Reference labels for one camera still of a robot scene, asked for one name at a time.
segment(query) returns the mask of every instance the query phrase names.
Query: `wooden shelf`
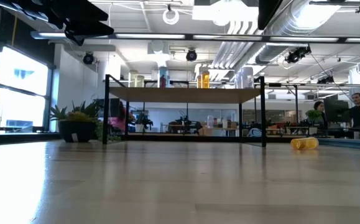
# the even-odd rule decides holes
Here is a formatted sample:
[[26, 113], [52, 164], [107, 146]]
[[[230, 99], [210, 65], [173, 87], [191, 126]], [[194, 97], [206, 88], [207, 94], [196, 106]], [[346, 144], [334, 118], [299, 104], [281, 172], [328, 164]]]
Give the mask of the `wooden shelf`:
[[244, 103], [260, 95], [259, 89], [111, 87], [109, 91], [122, 100], [156, 103]]

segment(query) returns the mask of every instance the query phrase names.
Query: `glass window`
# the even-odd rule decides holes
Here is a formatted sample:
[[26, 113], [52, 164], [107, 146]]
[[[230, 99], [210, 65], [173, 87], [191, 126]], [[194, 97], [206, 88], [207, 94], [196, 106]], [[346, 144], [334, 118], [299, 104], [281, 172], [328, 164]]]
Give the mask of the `glass window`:
[[45, 95], [47, 77], [47, 66], [3, 47], [0, 53], [0, 84]]
[[43, 126], [45, 99], [0, 88], [0, 127]]

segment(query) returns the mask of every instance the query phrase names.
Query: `wooden floor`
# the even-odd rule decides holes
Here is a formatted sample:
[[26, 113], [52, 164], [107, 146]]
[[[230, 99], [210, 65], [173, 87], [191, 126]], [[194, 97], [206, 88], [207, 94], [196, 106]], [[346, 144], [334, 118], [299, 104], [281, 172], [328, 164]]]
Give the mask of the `wooden floor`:
[[360, 150], [289, 144], [0, 146], [0, 223], [360, 224]]

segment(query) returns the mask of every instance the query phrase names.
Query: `black planter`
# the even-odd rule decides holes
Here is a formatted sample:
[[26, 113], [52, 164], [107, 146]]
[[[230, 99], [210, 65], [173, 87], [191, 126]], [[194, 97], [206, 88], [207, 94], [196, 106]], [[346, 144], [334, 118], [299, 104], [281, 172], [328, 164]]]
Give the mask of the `black planter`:
[[94, 135], [95, 124], [92, 121], [59, 121], [61, 138], [66, 142], [88, 142]]

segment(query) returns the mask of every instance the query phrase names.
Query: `yellow cup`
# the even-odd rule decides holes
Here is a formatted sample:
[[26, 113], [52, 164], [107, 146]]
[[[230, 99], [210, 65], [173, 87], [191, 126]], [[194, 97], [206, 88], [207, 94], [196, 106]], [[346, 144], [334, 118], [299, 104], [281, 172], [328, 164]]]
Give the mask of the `yellow cup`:
[[296, 150], [316, 149], [319, 146], [319, 141], [317, 138], [300, 138], [293, 139], [290, 145]]

